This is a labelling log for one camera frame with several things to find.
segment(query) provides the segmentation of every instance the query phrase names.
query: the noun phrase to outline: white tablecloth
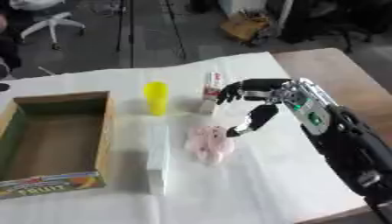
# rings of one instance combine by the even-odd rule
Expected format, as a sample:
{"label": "white tablecloth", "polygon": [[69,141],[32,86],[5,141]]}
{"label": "white tablecloth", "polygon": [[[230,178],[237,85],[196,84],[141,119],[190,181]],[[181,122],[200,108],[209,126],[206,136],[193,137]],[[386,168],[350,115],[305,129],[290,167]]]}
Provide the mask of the white tablecloth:
{"label": "white tablecloth", "polygon": [[[99,190],[55,193],[0,201],[4,223],[285,223],[306,221],[364,205],[326,165],[286,109],[259,131],[239,139],[223,165],[205,167],[183,150],[189,127],[209,120],[231,127],[257,104],[236,101],[209,119],[193,113],[207,72],[226,83],[249,78],[286,78],[269,53],[244,54],[183,66],[68,73],[6,81],[0,109],[15,96],[110,90],[115,100],[111,180]],[[169,85],[167,117],[145,113],[143,85]],[[144,193],[145,141],[151,123],[170,125],[172,157],[167,196]]]}

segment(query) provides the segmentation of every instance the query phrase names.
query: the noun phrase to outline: small milk carton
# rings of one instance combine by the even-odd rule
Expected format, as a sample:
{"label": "small milk carton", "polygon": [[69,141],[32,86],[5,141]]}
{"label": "small milk carton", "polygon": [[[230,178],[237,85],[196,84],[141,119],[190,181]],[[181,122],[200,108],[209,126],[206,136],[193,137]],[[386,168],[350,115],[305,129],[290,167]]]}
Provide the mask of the small milk carton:
{"label": "small milk carton", "polygon": [[206,75],[203,88],[203,102],[199,112],[202,114],[213,114],[216,108],[216,100],[223,89],[223,76],[220,73],[212,72]]}

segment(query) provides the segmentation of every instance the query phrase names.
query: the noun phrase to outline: cardboard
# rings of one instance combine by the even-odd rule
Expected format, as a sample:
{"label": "cardboard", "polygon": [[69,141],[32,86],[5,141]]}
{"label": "cardboard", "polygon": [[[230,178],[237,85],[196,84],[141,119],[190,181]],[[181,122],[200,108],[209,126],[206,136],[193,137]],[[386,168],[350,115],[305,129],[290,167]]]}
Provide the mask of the cardboard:
{"label": "cardboard", "polygon": [[240,41],[250,41],[261,29],[268,27],[270,22],[267,17],[247,17],[238,12],[231,16],[228,21],[220,25],[220,28],[228,35]]}
{"label": "cardboard", "polygon": [[0,199],[105,186],[109,92],[15,98],[0,116]]}

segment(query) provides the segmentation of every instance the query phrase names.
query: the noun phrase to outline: white box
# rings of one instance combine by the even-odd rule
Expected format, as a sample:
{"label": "white box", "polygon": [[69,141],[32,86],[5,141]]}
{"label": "white box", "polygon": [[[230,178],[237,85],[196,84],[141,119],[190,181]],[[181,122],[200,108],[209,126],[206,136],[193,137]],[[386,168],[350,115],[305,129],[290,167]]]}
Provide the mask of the white box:
{"label": "white box", "polygon": [[163,195],[167,184],[170,158],[169,128],[165,124],[151,125],[148,127],[147,137],[149,151],[147,176],[150,193]]}
{"label": "white box", "polygon": [[216,108],[216,99],[223,89],[223,75],[208,73],[203,87],[203,102],[199,109],[202,114],[213,114]]}

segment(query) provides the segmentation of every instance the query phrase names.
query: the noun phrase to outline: wooden table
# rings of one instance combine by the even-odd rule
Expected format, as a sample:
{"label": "wooden table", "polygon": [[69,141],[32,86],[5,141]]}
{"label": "wooden table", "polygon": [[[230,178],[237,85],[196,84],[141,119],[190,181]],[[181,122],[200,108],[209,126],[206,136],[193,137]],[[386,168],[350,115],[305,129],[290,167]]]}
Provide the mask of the wooden table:
{"label": "wooden table", "polygon": [[[274,57],[291,77],[305,77],[319,84],[338,104],[352,109],[392,146],[391,95],[343,52],[328,48],[278,53]],[[321,223],[366,211],[369,211],[367,207],[360,207],[306,223]]]}

